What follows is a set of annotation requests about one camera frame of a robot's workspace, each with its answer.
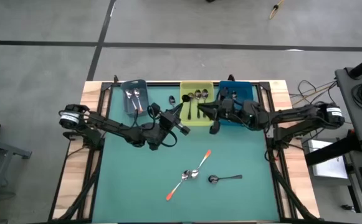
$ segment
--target yellow utensil tray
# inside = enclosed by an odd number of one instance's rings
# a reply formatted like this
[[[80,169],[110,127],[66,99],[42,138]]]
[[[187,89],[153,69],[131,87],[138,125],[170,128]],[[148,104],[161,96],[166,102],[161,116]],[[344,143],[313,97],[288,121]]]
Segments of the yellow utensil tray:
[[[204,89],[208,91],[208,97],[206,98],[205,102],[210,103],[213,102],[215,99],[214,96],[214,84],[213,82],[206,82],[206,81],[184,81],[180,84],[180,99],[179,101],[182,102],[182,96],[188,95],[189,93],[193,93],[194,98],[189,102],[185,103],[182,107],[181,111],[181,122],[186,126],[210,126],[212,125],[212,121],[206,116],[203,116],[203,112],[200,111],[200,118],[198,118],[198,103],[204,103],[203,97],[200,97],[199,100],[195,97],[196,90],[200,90],[203,92]],[[188,119],[189,108],[191,112],[191,119]]]

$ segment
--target orange spoon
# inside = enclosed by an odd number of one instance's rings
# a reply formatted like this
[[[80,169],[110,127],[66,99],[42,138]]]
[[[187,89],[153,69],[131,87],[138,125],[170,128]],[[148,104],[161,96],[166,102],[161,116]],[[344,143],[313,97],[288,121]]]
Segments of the orange spoon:
[[[206,155],[204,156],[203,160],[201,161],[199,167],[195,170],[192,170],[192,179],[195,179],[196,177],[198,177],[199,175],[199,168],[201,167],[201,165],[203,165],[203,162],[210,156],[211,154],[211,150],[208,150],[206,152]]]
[[[180,183],[178,183],[176,185],[176,187],[167,195],[167,197],[166,197],[167,201],[169,201],[171,199],[171,197],[175,193],[175,190],[181,185],[182,181],[187,180],[189,178],[190,174],[191,174],[190,170],[186,170],[182,173],[182,179],[181,179]]]

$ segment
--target blue utensil tray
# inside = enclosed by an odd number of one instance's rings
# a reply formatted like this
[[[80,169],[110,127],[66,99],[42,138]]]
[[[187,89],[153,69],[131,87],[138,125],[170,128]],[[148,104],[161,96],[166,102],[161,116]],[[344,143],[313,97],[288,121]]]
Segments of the blue utensil tray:
[[[139,98],[134,94],[135,88],[140,91]],[[134,117],[135,110],[138,110],[138,116],[144,116],[147,114],[149,106],[148,97],[148,85],[144,80],[132,80],[121,84],[121,90],[123,91],[124,112],[131,117]],[[128,98],[125,91],[130,90],[132,92],[131,98]]]
[[[237,94],[236,101],[238,101],[239,103],[243,103],[243,101],[245,100],[253,100],[253,87],[250,82],[220,81],[219,90],[222,90],[224,88],[228,89],[227,98],[232,98],[232,92],[235,91]],[[240,105],[235,104],[235,108],[239,110],[242,107]],[[224,119],[221,119],[219,122],[223,125],[233,125],[233,126],[241,125]]]

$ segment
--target spoon handle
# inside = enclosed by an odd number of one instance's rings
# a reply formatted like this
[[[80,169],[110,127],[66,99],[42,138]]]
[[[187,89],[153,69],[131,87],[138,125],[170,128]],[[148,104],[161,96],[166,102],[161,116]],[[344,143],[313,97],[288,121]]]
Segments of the spoon handle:
[[[198,169],[201,167],[201,165],[203,165],[203,162],[210,156],[210,154],[211,154],[211,150],[208,150],[208,151],[206,152],[206,155],[204,156],[203,160],[201,161]]]
[[[236,175],[236,176],[232,176],[232,177],[221,177],[221,178],[218,178],[218,180],[221,180],[221,179],[241,179],[243,178],[243,175]]]
[[[206,99],[204,99],[204,103],[206,103]],[[203,113],[203,118],[205,118],[205,117],[206,117],[206,114]]]
[[[138,103],[139,103],[139,112],[142,113],[143,109],[142,109],[141,101],[139,100],[139,97],[138,97]]]
[[[199,105],[199,100],[198,100],[198,104],[196,105],[196,108],[198,109],[198,118],[200,118],[200,110],[198,108],[198,105]]]
[[[136,107],[134,101],[132,100],[132,98],[130,98],[130,100],[132,101],[133,107],[137,110],[138,108]]]
[[[175,190],[179,187],[179,185],[181,185],[182,180],[180,181],[180,183],[177,184],[177,186],[167,195],[166,200],[169,201],[171,199],[171,197],[173,196],[173,194],[175,193]]]
[[[192,108],[192,101],[189,101],[189,113],[188,113],[188,119],[192,119],[192,115],[191,115],[191,108]]]

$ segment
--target black spoon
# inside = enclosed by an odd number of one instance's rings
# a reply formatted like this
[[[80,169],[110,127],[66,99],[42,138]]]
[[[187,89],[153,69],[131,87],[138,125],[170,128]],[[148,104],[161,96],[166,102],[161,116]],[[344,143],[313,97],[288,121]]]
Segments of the black spoon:
[[[194,94],[193,93],[188,93],[188,96],[190,98],[188,120],[190,120],[190,119],[192,119],[192,117],[191,117],[191,108],[192,108],[192,99],[194,98]]]
[[[217,177],[216,175],[211,175],[208,177],[208,181],[212,184],[216,184],[221,179],[241,179],[241,178],[243,178],[243,175],[236,175],[232,177],[221,177],[221,178]]]
[[[203,91],[201,92],[201,97],[203,98],[204,100],[204,103],[206,103],[206,99],[208,97],[208,90],[207,89],[203,89]]]

